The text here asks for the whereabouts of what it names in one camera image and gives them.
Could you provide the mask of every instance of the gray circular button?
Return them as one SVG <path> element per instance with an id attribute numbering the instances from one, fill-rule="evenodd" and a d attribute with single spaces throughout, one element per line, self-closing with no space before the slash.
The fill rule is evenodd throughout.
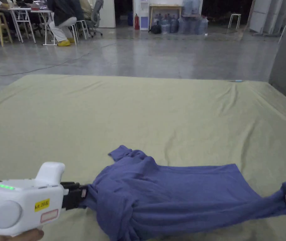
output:
<path id="1" fill-rule="evenodd" d="M 10 228 L 20 219 L 21 206 L 14 201 L 4 201 L 0 204 L 0 228 Z"/>

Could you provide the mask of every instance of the human hand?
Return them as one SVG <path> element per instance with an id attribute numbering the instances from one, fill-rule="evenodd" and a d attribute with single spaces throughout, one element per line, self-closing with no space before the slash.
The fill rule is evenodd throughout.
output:
<path id="1" fill-rule="evenodd" d="M 0 235 L 0 241 L 38 241 L 42 237 L 44 237 L 44 231 L 35 228 L 15 237 Z"/>

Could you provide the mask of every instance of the concrete floor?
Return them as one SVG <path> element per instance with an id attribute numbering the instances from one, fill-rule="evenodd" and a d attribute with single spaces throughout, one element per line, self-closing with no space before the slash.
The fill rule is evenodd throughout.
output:
<path id="1" fill-rule="evenodd" d="M 209 28 L 209 35 L 103 29 L 66 48 L 26 40 L 0 45 L 0 90 L 30 73 L 267 81 L 278 39 Z"/>

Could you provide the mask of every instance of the white door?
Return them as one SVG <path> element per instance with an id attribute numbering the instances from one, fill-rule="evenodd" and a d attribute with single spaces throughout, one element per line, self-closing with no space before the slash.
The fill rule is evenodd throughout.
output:
<path id="1" fill-rule="evenodd" d="M 89 0 L 94 8 L 95 0 Z M 103 8 L 100 10 L 100 28 L 115 28 L 114 0 L 104 0 Z"/>

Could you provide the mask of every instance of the water bottle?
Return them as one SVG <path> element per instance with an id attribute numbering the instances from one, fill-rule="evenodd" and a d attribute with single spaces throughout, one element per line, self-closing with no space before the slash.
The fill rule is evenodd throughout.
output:
<path id="1" fill-rule="evenodd" d="M 164 16 L 164 18 L 162 19 L 162 33 L 166 34 L 169 33 L 169 22 L 167 20 L 167 15 Z"/>
<path id="2" fill-rule="evenodd" d="M 193 9 L 193 1 L 192 0 L 183 0 L 183 14 L 191 15 Z"/>
<path id="3" fill-rule="evenodd" d="M 192 14 L 198 14 L 200 8 L 200 0 L 193 0 Z"/>
<path id="4" fill-rule="evenodd" d="M 153 18 L 153 25 L 157 25 L 158 21 L 159 21 L 159 15 L 156 14 L 155 17 Z"/>
<path id="5" fill-rule="evenodd" d="M 209 23 L 208 19 L 203 16 L 201 21 L 200 21 L 198 35 L 204 35 L 207 33 L 208 23 Z"/>
<path id="6" fill-rule="evenodd" d="M 202 18 L 196 18 L 196 26 L 195 26 L 195 31 L 194 34 L 198 35 L 199 34 L 199 28 L 200 28 L 200 24 L 202 22 Z"/>
<path id="7" fill-rule="evenodd" d="M 173 17 L 171 19 L 171 26 L 170 26 L 169 32 L 170 33 L 176 33 L 177 29 L 178 29 L 178 21 L 175 18 L 175 15 L 173 15 Z"/>
<path id="8" fill-rule="evenodd" d="M 159 24 L 158 25 L 162 25 L 162 15 L 161 14 L 159 14 Z"/>
<path id="9" fill-rule="evenodd" d="M 197 26 L 197 20 L 195 18 L 191 19 L 191 25 L 190 25 L 190 34 L 194 35 L 196 32 L 196 28 L 198 28 Z"/>
<path id="10" fill-rule="evenodd" d="M 184 19 L 182 17 L 179 18 L 179 34 L 183 34 L 184 33 Z"/>

